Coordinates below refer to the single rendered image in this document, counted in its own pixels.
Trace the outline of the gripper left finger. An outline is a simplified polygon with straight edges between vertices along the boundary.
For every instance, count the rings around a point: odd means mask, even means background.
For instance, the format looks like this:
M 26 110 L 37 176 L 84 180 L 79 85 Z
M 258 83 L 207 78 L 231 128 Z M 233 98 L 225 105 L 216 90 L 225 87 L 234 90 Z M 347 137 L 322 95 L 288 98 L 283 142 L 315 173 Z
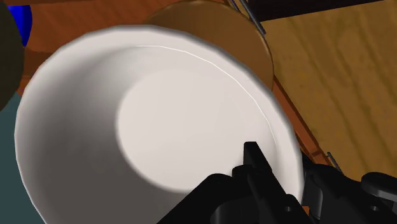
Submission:
M 157 224 L 313 224 L 256 142 L 244 143 L 243 160 L 231 176 L 205 178 Z

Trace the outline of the brown wooden round bowl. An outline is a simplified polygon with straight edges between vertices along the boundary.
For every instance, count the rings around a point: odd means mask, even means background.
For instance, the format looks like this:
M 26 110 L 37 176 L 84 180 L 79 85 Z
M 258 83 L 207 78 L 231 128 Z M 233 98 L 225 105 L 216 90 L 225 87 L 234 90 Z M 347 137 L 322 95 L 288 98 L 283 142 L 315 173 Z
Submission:
M 224 3 L 178 1 L 156 11 L 144 23 L 187 32 L 217 45 L 273 87 L 274 64 L 267 42 L 248 18 Z

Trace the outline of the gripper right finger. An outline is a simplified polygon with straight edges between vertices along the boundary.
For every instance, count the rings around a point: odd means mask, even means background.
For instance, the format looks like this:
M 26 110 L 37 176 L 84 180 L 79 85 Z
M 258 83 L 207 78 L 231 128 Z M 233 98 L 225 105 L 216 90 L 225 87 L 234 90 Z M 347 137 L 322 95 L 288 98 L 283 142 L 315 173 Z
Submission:
M 302 205 L 313 224 L 397 224 L 397 178 L 368 172 L 361 181 L 302 155 Z

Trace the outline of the dark olive round object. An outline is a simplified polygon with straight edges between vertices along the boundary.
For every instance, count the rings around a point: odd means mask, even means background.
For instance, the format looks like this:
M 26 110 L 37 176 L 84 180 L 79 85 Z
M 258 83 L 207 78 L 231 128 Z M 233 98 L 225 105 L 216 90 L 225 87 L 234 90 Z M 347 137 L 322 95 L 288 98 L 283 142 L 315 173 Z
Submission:
M 20 86 L 24 70 L 24 47 L 15 20 L 0 1 L 0 111 Z

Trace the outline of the teal flat object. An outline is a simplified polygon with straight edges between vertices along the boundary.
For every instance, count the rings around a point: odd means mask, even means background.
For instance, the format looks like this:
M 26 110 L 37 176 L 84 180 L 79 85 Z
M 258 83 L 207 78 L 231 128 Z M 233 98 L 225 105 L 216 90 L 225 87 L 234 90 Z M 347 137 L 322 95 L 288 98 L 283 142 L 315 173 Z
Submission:
M 14 130 L 21 97 L 0 111 L 0 224 L 45 224 L 22 183 L 15 158 Z

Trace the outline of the white bowl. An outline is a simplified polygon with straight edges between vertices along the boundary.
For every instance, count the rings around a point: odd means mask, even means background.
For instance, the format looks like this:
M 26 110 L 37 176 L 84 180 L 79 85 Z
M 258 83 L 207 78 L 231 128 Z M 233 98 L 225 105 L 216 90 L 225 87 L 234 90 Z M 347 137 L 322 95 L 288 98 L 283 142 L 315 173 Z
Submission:
M 154 25 L 90 32 L 25 88 L 15 124 L 22 182 L 45 224 L 156 224 L 258 143 L 286 193 L 302 156 L 272 92 L 239 61 Z

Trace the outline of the blue round object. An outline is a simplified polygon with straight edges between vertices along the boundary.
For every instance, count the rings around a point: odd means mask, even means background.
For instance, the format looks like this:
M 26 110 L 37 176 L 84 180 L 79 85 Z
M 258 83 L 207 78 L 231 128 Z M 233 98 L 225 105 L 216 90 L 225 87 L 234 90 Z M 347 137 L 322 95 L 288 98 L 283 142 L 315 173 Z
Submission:
M 23 47 L 27 46 L 32 29 L 32 11 L 30 5 L 9 6 L 18 31 L 21 35 Z

